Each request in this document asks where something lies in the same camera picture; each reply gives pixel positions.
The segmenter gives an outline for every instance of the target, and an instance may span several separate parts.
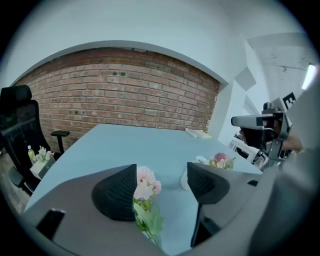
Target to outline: desk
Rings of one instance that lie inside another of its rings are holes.
[[[164,217],[161,248],[170,256],[181,254],[190,249],[198,203],[191,191],[180,187],[180,177],[187,162],[194,161],[196,156],[210,158],[218,152],[236,157],[235,170],[261,174],[236,152],[214,139],[195,139],[181,130],[99,124],[50,168],[25,209],[70,179],[118,166],[148,166],[162,183],[162,191],[154,200]]]

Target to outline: red brick wall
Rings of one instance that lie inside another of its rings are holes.
[[[31,88],[44,136],[70,131],[70,147],[97,124],[184,130],[208,128],[219,82],[155,52],[98,48],[74,52],[31,71],[16,85]]]

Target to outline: floor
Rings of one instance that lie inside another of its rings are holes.
[[[30,199],[22,189],[14,186],[8,177],[8,171],[14,166],[10,156],[4,153],[0,156],[0,189],[12,211],[21,215]]]

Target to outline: light fixture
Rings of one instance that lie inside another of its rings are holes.
[[[306,76],[302,85],[302,89],[306,90],[308,89],[308,87],[310,86],[311,82],[313,81],[313,79],[315,78],[316,74],[317,74],[317,67],[315,65],[309,64],[308,66],[308,70],[306,72]]]

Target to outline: office chair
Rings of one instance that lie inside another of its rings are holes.
[[[33,193],[40,182],[30,171],[32,163],[28,156],[28,145],[35,152],[40,146],[50,150],[40,126],[39,105],[31,98],[32,93],[27,85],[1,89],[0,141],[15,165],[9,170],[9,179],[28,195]],[[69,134],[69,131],[64,130],[51,133],[57,137],[60,149],[60,153],[54,154],[56,160],[64,153],[62,137]]]

